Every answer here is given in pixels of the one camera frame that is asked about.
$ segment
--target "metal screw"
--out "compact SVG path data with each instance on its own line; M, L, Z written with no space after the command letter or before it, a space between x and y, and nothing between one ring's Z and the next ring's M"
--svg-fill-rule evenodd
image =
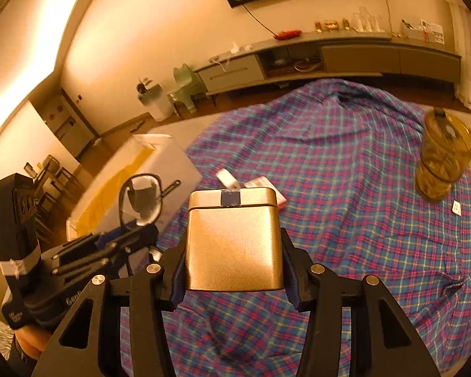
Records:
M322 266L319 263L315 263L310 267L310 270L314 273L317 273L318 275L322 274L324 272L324 266Z
M92 278L94 285L101 285L103 282L105 282L105 275L96 275Z
M375 275L368 275L366 277L366 282L371 285L371 286L375 286L375 285L378 285L380 280L375 276Z
M148 273L157 273L161 270L161 266L158 263L151 263L147 266Z

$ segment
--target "human hand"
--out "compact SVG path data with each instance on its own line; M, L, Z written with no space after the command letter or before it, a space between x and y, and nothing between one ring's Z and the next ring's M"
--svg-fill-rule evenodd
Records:
M35 360L40 358L52 336L48 331L36 325L26 325L14 330L14 334L23 352Z

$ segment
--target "blue plaid fabric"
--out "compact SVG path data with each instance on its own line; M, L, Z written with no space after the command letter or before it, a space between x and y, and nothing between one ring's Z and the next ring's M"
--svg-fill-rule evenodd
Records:
M418 195L423 117L382 90L319 80L226 113L187 154L202 173L199 189L219 188L221 168L240 182L270 179L287 198L280 221L294 244L339 275L380 277L445 371L471 353L471 175L440 204ZM462 217L451 213L453 200ZM160 246L175 245L186 224L184 206ZM284 291L187 292L164 313L178 376L294 376L307 321ZM349 349L345 310L341 376ZM122 361L131 375L127 310Z

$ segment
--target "tv cabinet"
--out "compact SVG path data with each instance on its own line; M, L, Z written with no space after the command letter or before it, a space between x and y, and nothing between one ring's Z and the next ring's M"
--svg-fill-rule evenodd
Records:
M296 71L294 64L305 58L312 58L317 67L311 72ZM348 76L403 74L455 84L461 80L461 57L454 51L385 32L306 32L291 40L258 42L234 55L225 52L216 60L221 65L207 61L194 69L207 95L298 79Z

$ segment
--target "white trash can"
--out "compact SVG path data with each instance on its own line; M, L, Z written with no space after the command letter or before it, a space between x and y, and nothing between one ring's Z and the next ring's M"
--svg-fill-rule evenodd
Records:
M162 122L174 112L168 95L159 84L151 86L144 94L139 94L138 99L157 122Z

